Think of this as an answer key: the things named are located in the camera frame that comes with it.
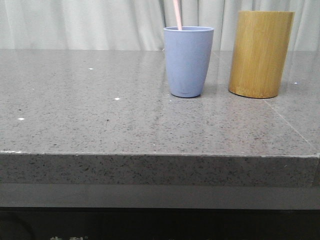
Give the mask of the blue plastic cup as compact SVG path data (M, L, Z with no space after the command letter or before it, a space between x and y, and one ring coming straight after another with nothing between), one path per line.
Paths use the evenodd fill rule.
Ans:
M206 81L214 29L203 26L165 27L165 69L170 93L180 98L201 95Z

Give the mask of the pink chopstick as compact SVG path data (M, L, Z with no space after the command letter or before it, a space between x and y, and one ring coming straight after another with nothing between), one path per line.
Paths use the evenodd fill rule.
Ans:
M180 9L180 0L173 0L174 14L176 19L177 29L179 31L182 30L182 17L181 17L181 9Z

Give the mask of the bamboo cylindrical holder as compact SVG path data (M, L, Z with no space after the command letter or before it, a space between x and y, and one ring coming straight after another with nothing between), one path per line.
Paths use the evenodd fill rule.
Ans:
M228 90L269 99L279 94L294 21L292 11L238 13Z

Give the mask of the white-grey curtain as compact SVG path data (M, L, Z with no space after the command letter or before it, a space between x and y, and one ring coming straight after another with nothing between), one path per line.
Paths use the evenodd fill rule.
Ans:
M317 0L183 0L184 26L214 28L213 50L233 49L239 11L294 12L289 49L320 48ZM176 25L170 0L3 0L2 49L143 50L164 48Z

